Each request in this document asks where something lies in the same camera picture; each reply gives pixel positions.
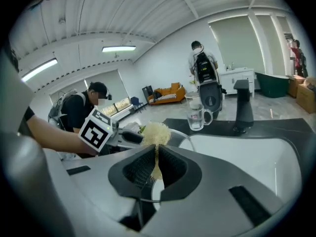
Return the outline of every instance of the black faucet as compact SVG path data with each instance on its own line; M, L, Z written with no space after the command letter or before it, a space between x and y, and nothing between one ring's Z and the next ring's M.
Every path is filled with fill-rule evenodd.
M236 132L245 133L247 128L253 126L248 80L237 80L234 89L237 90L237 114L233 129Z

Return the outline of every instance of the black countertop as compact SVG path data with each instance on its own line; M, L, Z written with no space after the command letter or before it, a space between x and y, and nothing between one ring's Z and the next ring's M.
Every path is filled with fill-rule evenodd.
M241 138L282 138L290 142L297 152L303 181L305 181L316 159L316 134L303 118L257 120L246 133L233 131L235 121L214 120L201 131L192 131L186 119L167 118L164 122L169 128L187 135L207 134ZM179 146L179 138L171 138L168 145Z

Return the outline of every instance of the green bathtub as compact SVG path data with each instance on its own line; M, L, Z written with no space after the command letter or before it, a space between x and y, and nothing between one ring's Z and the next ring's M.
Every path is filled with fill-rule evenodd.
M274 76L256 73L261 92L266 97L277 98L286 96L288 80L286 76Z

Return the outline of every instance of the black backpack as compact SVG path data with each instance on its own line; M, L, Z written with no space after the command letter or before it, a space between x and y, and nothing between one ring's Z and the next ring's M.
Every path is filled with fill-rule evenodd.
M300 48L298 50L300 52L299 64L302 67L303 76L306 78L306 77L308 77L308 73L306 70L306 57Z
M83 99L83 105L85 105L85 96L82 93L78 93L77 90L72 89L70 91L68 91L67 93L65 93L64 95L62 95L52 106L52 108L49 111L48 114L48 123L62 129L65 130L60 117L64 116L66 114L62 114L61 113L61 109L63 108L64 103L66 102L67 99L69 99L69 97L71 97L72 95L79 95L82 99Z
M196 60L197 77L200 83L205 80L216 80L216 75L209 58L204 52L197 56Z
M158 91L154 91L153 97L154 97L154 102L155 102L158 98L162 97L162 94Z

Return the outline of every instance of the red clothing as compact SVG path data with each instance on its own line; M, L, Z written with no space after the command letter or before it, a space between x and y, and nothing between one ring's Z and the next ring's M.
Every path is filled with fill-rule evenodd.
M299 67L301 67L301 65L300 65L300 57L301 57L300 51L298 48L291 47L291 49L292 49L293 53L295 54L295 67L299 68Z

